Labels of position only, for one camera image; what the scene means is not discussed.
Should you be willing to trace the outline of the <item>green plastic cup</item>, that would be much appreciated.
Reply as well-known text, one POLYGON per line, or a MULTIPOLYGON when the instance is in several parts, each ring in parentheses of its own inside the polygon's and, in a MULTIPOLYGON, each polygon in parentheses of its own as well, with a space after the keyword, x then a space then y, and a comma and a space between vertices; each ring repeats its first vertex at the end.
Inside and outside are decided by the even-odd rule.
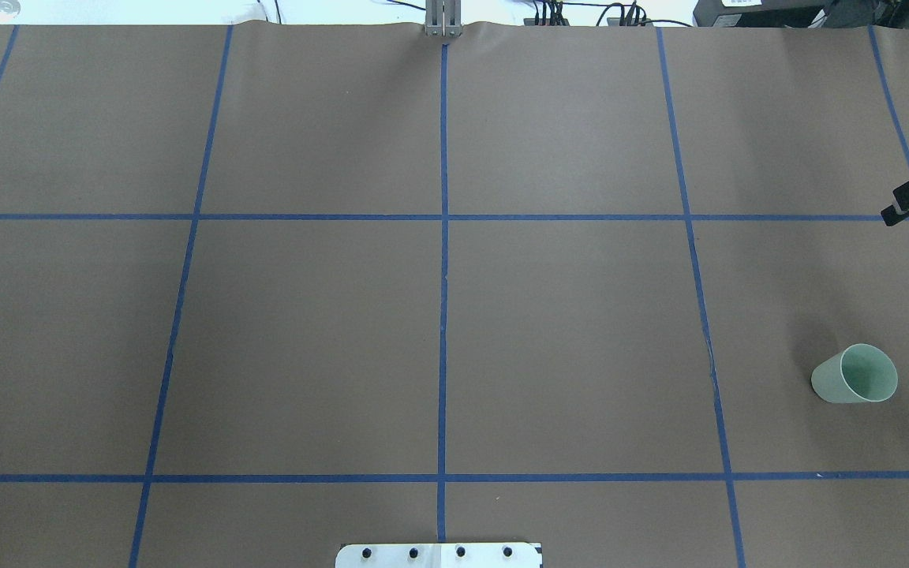
POLYGON ((824 402, 880 403, 896 393, 899 374, 887 353, 869 344, 854 344, 819 364, 811 373, 810 385, 824 402))

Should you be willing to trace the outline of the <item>black box with label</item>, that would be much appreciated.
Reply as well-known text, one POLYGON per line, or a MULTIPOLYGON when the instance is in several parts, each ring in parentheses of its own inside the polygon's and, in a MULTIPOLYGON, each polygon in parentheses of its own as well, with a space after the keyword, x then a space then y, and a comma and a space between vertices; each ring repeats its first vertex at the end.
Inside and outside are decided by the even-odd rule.
POLYGON ((697 1, 698 28, 808 28, 826 1, 697 1))

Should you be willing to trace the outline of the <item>silver tape roll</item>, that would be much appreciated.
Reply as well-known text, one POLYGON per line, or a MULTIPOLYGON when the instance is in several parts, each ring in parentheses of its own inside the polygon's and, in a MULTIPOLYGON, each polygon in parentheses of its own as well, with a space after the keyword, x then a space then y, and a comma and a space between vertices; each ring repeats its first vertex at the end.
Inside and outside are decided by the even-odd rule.
POLYGON ((8 23, 21 14, 21 1, 0 0, 0 23, 8 23))

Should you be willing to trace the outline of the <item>aluminium frame post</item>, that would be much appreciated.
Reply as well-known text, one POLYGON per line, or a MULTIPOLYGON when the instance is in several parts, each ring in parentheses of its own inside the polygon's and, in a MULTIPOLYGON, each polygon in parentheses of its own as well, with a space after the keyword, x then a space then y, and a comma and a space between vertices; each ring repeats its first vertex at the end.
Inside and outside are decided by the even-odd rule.
POLYGON ((459 37, 464 32, 461 0, 425 1, 425 34, 428 37, 459 37))

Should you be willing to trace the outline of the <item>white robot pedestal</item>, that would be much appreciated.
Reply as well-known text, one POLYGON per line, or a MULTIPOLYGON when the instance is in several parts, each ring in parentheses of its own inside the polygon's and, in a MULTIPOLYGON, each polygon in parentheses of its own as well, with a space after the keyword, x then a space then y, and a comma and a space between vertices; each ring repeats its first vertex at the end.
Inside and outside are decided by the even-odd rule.
POLYGON ((527 542, 350 544, 335 567, 544 567, 544 554, 527 542))

